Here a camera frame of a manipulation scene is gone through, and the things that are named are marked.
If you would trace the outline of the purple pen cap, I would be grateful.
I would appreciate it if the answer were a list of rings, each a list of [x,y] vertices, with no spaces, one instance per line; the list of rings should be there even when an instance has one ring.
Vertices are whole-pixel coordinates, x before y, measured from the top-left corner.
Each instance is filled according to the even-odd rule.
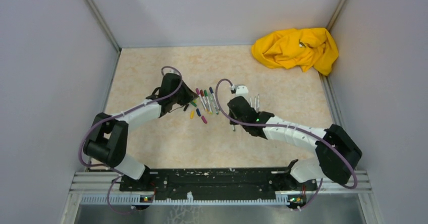
[[[205,124],[207,124],[207,120],[206,120],[205,116],[201,116],[201,119]]]

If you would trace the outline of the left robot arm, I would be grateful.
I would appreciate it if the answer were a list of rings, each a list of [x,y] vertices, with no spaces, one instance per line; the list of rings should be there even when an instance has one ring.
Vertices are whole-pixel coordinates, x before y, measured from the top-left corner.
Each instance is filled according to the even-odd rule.
[[[94,158],[100,164],[131,178],[140,191],[150,187],[149,167],[127,153],[129,134],[153,120],[172,111],[174,105],[185,106],[197,97],[174,73],[166,73],[162,83],[145,100],[114,116],[99,113],[80,146],[81,153]]]

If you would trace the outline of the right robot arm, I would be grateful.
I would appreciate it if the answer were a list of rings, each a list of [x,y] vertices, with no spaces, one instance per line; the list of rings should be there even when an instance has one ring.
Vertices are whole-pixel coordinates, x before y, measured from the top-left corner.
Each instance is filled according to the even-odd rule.
[[[256,111],[243,96],[231,99],[227,106],[232,123],[251,136],[284,141],[314,154],[290,165],[284,176],[287,188],[297,190],[304,182],[321,178],[349,187],[362,152],[341,126],[323,129],[288,122],[273,113]]]

